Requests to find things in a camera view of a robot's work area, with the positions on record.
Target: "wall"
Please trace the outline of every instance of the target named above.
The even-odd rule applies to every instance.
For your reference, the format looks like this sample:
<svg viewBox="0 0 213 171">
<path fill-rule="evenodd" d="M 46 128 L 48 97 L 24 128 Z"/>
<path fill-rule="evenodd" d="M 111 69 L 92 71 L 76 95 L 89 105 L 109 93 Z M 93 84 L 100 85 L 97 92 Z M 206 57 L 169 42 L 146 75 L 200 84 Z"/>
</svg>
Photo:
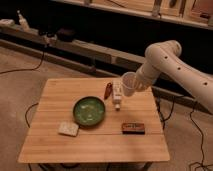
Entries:
<svg viewBox="0 0 213 171">
<path fill-rule="evenodd" d="M 18 22 L 20 9 L 30 26 L 52 32 L 60 27 L 73 28 L 77 38 L 119 50 L 144 55 L 154 42 L 178 40 L 183 46 L 182 60 L 213 74 L 213 32 L 166 22 L 60 4 L 48 0 L 1 0 L 0 18 Z"/>
</svg>

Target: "shelf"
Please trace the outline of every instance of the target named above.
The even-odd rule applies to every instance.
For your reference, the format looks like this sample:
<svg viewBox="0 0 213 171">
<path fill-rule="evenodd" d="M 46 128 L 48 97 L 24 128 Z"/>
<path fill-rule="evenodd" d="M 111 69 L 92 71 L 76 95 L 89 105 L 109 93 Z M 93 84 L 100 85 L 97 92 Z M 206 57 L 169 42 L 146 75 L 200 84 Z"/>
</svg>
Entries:
<svg viewBox="0 0 213 171">
<path fill-rule="evenodd" d="M 213 30 L 213 27 L 208 26 L 208 24 L 204 23 L 202 20 L 197 20 L 191 17 L 190 12 L 191 12 L 193 0 L 188 0 L 186 2 L 185 11 L 183 15 L 180 15 L 177 13 L 177 11 L 180 10 L 180 2 L 176 4 L 177 7 L 175 7 L 175 10 L 171 10 L 171 9 L 169 10 L 166 7 L 168 6 L 168 0 L 165 3 L 162 2 L 163 8 L 160 11 L 162 12 L 162 14 L 159 17 L 152 16 L 152 12 L 151 12 L 152 3 L 148 3 L 148 4 L 144 3 L 144 5 L 141 5 L 140 7 L 138 7 L 137 6 L 138 0 L 134 0 L 134 3 L 136 3 L 136 5 L 133 5 L 131 3 L 130 6 L 125 8 L 119 7 L 118 5 L 109 3 L 105 0 L 94 0 L 94 2 L 90 3 L 89 5 L 86 5 L 83 0 L 52 0 L 52 1 L 82 6 L 86 8 L 93 8 L 93 9 L 99 9 L 99 10 L 104 10 L 109 12 L 115 12 L 115 13 L 120 13 L 125 15 L 137 16 L 137 17 L 142 17 L 142 18 L 147 18 L 152 20 L 181 24 L 181 25 L 191 26 L 195 28 Z M 125 2 L 126 5 L 128 4 L 126 0 L 116 0 L 115 2 L 118 3 L 119 1 L 120 2 L 122 1 L 123 3 Z"/>
</svg>

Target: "white cup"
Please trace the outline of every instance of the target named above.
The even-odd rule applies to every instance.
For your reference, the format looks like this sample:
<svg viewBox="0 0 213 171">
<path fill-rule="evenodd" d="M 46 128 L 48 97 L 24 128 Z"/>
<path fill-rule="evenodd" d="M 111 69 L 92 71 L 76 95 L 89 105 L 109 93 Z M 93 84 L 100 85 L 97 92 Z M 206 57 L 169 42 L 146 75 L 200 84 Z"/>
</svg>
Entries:
<svg viewBox="0 0 213 171">
<path fill-rule="evenodd" d="M 123 88 L 123 94 L 125 96 L 132 96 L 135 92 L 134 88 L 134 80 L 135 80 L 135 72 L 126 72 L 123 74 L 121 82 Z"/>
</svg>

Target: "bowl rim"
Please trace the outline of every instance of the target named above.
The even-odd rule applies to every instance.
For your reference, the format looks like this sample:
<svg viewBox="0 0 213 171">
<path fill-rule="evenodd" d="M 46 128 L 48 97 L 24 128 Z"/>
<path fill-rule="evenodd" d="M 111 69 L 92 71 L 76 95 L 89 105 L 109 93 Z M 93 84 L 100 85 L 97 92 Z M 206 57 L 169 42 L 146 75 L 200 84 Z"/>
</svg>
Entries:
<svg viewBox="0 0 213 171">
<path fill-rule="evenodd" d="M 79 104 L 81 101 L 83 101 L 83 100 L 85 100 L 85 99 L 89 99 L 89 98 L 96 99 L 96 100 L 98 100 L 98 101 L 101 103 L 101 105 L 103 106 L 103 109 L 104 109 L 104 111 L 103 111 L 103 113 L 102 113 L 103 117 L 102 117 L 97 123 L 95 123 L 95 124 L 82 124 L 82 123 L 79 123 L 78 120 L 76 119 L 76 112 L 75 112 L 75 111 L 76 111 L 76 108 L 77 108 L 78 104 Z M 95 126 L 95 125 L 99 124 L 99 123 L 104 119 L 104 117 L 105 117 L 105 112 L 106 112 L 106 108 L 105 108 L 104 102 L 103 102 L 100 98 L 98 98 L 98 97 L 96 97 L 96 96 L 86 96 L 86 97 L 83 97 L 83 98 L 79 99 L 79 100 L 75 103 L 75 105 L 74 105 L 74 107 L 73 107 L 73 117 L 74 117 L 75 122 L 76 122 L 77 124 L 79 124 L 80 126 L 84 126 L 84 127 L 85 127 L 85 126 Z"/>
</svg>

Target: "brown box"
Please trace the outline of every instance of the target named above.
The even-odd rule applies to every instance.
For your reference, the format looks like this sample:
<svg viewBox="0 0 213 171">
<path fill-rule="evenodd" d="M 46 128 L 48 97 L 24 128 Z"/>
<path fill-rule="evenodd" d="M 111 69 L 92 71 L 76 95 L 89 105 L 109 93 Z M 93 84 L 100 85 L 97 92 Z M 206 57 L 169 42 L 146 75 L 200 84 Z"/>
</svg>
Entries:
<svg viewBox="0 0 213 171">
<path fill-rule="evenodd" d="M 123 134 L 145 134 L 145 126 L 143 123 L 123 123 Z"/>
</svg>

